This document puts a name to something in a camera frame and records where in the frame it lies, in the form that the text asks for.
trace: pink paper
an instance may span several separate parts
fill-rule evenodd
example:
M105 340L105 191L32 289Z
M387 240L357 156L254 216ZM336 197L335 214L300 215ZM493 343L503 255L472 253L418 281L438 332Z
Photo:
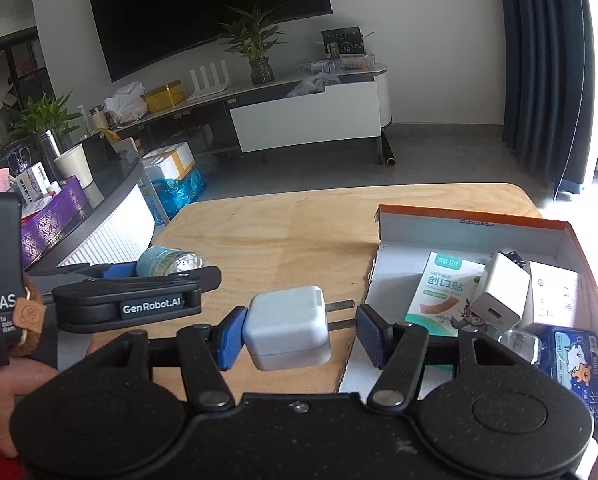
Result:
M10 170L0 168L0 192L4 193L10 189Z

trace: plastic bag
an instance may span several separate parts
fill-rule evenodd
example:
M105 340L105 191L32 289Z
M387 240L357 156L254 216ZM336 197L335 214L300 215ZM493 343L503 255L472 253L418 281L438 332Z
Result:
M300 95L318 94L326 91L326 86L340 85L341 80L332 74L320 72L317 75L311 75L301 81L293 88L286 97L297 97Z
M148 111L144 101L145 88L135 81L114 92L106 99L106 112L110 112L116 124L131 123L141 119Z
M205 178L199 168L195 167L188 171L188 174L181 180L160 178L153 180L153 186L168 218L172 220L186 205L199 200L201 192L205 189ZM143 186L141 186L141 192L143 192L143 197L153 214L155 223L162 225L163 220L154 206L153 199Z

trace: paper cup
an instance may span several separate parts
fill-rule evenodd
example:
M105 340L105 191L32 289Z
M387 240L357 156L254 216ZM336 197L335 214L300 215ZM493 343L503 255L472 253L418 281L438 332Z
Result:
M92 173L90 173L88 159L83 151L82 144L77 144L67 152L61 153L61 155L55 158L54 163L65 178L73 175L76 176L79 179L81 187L87 187L92 184Z

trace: curtain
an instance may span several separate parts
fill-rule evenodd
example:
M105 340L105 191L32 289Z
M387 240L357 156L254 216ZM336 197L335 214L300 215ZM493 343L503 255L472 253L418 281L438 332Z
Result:
M558 189L579 193L594 98L588 0L502 0L506 34L503 141Z

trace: white power adapter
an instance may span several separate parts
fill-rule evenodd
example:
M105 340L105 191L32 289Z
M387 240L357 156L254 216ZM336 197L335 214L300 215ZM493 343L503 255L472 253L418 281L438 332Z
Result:
M321 289L310 285L255 296L242 335L259 370L326 363L330 335Z
M493 327L508 330L524 314L529 281L524 269L496 253L486 264L470 310Z

